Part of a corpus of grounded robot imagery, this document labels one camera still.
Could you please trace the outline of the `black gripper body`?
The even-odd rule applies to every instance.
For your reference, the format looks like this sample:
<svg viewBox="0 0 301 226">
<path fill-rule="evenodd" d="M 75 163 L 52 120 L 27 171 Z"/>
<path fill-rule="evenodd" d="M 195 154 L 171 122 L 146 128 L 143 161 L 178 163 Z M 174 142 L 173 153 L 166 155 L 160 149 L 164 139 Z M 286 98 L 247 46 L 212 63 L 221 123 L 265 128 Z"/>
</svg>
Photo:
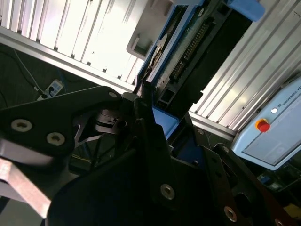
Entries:
<svg viewBox="0 0 301 226">
<path fill-rule="evenodd" d="M 178 159 L 172 164 L 183 199 L 177 210 L 154 203 L 135 151 L 65 185 L 53 198 L 49 226 L 218 226 L 204 174 Z"/>
</svg>

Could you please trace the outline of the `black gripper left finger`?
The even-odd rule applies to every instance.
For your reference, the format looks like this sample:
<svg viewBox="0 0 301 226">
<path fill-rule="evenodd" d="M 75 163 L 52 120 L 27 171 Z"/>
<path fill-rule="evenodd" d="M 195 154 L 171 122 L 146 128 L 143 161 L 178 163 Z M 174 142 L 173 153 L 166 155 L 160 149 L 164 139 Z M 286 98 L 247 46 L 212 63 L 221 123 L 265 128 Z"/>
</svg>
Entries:
<svg viewBox="0 0 301 226">
<path fill-rule="evenodd" d="M 108 134 L 117 137 L 112 160 L 135 151 L 152 201 L 177 210 L 178 178 L 149 90 L 138 96 L 100 86 L 2 110 L 0 179 L 34 210 L 48 211 L 75 180 L 68 170 L 73 150 Z"/>
</svg>

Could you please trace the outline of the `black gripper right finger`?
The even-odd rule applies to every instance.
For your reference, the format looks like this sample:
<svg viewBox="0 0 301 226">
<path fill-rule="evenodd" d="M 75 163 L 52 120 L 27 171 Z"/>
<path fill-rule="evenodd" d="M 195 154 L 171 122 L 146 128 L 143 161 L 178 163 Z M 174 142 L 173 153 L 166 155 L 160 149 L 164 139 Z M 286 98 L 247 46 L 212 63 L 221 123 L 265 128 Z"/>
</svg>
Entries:
<svg viewBox="0 0 301 226">
<path fill-rule="evenodd" d="M 224 145 L 213 150 L 185 114 L 185 224 L 284 226 L 286 212 Z"/>
</svg>

